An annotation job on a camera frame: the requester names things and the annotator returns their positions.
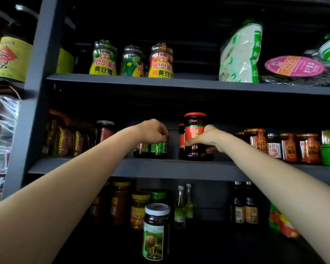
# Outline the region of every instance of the shelf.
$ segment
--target shelf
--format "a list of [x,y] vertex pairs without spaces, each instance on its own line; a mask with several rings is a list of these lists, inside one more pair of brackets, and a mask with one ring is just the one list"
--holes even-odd
[[[28,173],[46,174],[71,158],[39,159]],[[293,165],[313,177],[330,184],[330,167]],[[195,162],[174,159],[125,158],[112,176],[131,178],[200,179],[211,181],[249,181],[233,162]]]
[[108,84],[119,86],[148,86],[148,87],[169,87],[169,88],[189,88],[207,90],[230,90],[230,91],[254,91],[266,93],[288,93],[288,94],[311,94],[330,95],[330,87],[316,86],[291,86],[273,85],[264,83],[236,83],[220,82],[214,80],[197,79],[198,75],[193,75],[195,79],[154,79],[138,78],[126,76],[103,76],[89,74],[53,74],[46,79],[60,82],[76,82],[90,84]]
[[[145,263],[141,255],[142,231],[125,227],[79,224],[53,263]],[[302,237],[291,240],[266,225],[251,229],[224,221],[197,221],[193,229],[170,227],[169,258],[164,263],[322,264]]]

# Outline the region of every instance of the pink oval label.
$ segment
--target pink oval label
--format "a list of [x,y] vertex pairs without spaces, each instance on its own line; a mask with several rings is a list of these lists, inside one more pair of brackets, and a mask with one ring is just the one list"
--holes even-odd
[[316,76],[325,71],[322,63],[304,56],[279,56],[268,60],[264,66],[275,74],[291,77]]

